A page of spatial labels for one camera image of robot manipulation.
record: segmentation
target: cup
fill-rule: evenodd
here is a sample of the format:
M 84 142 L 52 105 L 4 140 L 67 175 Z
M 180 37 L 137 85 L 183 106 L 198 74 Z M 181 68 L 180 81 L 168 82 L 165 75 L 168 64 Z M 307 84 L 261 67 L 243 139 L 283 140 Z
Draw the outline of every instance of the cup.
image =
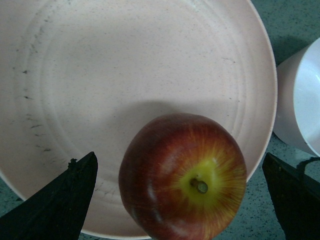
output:
M 277 67 L 273 132 L 283 142 L 320 157 L 320 38 Z

